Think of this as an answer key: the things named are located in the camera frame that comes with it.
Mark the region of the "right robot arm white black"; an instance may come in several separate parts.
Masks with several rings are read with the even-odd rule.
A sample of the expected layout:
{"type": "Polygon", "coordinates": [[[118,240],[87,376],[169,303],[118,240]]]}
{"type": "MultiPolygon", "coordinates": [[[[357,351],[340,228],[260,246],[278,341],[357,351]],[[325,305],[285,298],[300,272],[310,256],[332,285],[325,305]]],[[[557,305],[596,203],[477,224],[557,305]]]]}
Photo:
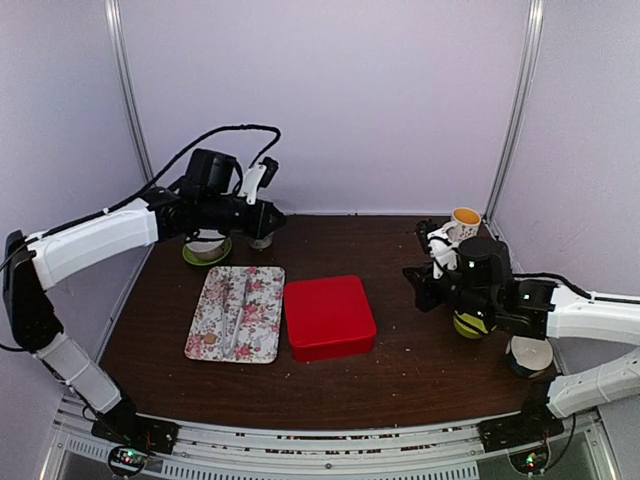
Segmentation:
{"type": "Polygon", "coordinates": [[[638,298],[587,292],[557,274],[515,273],[507,245],[489,237],[453,242],[431,232],[420,234],[419,242],[431,262],[406,267],[403,274],[423,312],[447,304],[455,314],[479,320],[482,325],[472,330],[481,335],[500,330],[540,341],[587,338],[633,347],[616,360],[540,385],[513,419],[519,440],[535,440],[551,417],[638,394],[638,298]]]}

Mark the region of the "metal tongs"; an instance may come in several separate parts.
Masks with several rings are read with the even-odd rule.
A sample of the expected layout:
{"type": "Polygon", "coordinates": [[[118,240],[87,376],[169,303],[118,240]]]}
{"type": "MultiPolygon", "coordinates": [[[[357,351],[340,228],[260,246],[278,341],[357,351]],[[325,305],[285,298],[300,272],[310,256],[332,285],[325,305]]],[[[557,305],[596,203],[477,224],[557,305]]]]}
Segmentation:
{"type": "Polygon", "coordinates": [[[230,283],[224,300],[228,311],[223,317],[222,358],[230,359],[236,346],[240,324],[249,295],[251,273],[248,267],[236,267],[229,277],[230,283]]]}

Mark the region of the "red box base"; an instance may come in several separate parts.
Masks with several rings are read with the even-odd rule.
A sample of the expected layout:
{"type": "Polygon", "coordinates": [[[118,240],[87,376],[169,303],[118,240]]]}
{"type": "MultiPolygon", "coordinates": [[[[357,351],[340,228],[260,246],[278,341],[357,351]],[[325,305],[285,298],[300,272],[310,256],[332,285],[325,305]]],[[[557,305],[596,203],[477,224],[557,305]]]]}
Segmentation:
{"type": "Polygon", "coordinates": [[[319,344],[291,344],[292,357],[295,361],[317,362],[369,353],[375,343],[375,337],[356,339],[340,339],[319,344]]]}

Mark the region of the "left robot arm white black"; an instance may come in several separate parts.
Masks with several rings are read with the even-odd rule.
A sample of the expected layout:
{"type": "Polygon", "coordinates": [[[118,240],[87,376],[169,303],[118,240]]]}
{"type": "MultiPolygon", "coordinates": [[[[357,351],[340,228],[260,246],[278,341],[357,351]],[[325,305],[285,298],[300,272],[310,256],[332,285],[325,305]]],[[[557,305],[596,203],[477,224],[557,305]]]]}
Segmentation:
{"type": "Polygon", "coordinates": [[[86,280],[105,299],[115,293],[115,281],[98,276],[116,258],[176,237],[211,242],[219,234],[237,233],[266,239],[286,222],[272,202],[259,196],[278,169],[269,156],[243,171],[233,156],[197,149],[185,174],[169,187],[147,186],[123,205],[72,226],[9,234],[1,295],[14,341],[11,351],[39,360],[121,443],[137,442],[144,424],[134,402],[70,337],[49,291],[86,280]]]}

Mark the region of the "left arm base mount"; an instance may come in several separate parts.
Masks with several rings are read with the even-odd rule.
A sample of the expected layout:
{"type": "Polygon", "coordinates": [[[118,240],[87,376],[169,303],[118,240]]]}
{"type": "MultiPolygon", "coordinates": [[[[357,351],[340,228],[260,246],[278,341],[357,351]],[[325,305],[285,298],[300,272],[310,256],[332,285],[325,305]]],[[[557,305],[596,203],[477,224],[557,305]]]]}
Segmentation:
{"type": "Polygon", "coordinates": [[[141,416],[130,396],[121,394],[116,405],[106,412],[84,400],[83,413],[92,416],[91,434],[115,443],[107,454],[107,466],[121,479],[140,474],[152,457],[171,454],[179,433],[173,421],[141,416]]]}

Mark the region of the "red box lid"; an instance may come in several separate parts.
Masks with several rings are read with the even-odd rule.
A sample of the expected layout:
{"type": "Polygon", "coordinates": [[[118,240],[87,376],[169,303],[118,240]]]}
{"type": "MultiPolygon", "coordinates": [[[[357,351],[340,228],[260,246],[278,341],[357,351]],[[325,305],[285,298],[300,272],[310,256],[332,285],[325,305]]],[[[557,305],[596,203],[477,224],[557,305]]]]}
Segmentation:
{"type": "Polygon", "coordinates": [[[355,275],[290,282],[284,307],[296,349],[361,345],[377,334],[364,285],[355,275]]]}

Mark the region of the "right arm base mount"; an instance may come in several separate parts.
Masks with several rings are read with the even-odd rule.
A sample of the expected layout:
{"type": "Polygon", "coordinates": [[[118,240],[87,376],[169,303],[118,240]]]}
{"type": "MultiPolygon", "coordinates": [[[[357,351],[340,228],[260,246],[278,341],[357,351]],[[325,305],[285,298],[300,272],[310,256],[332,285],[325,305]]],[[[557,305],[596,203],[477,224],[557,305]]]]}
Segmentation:
{"type": "Polygon", "coordinates": [[[514,470],[527,476],[541,475],[552,465],[549,440],[564,432],[564,423],[551,413],[548,381],[535,382],[518,413],[477,425],[485,453],[506,450],[514,470]]]}

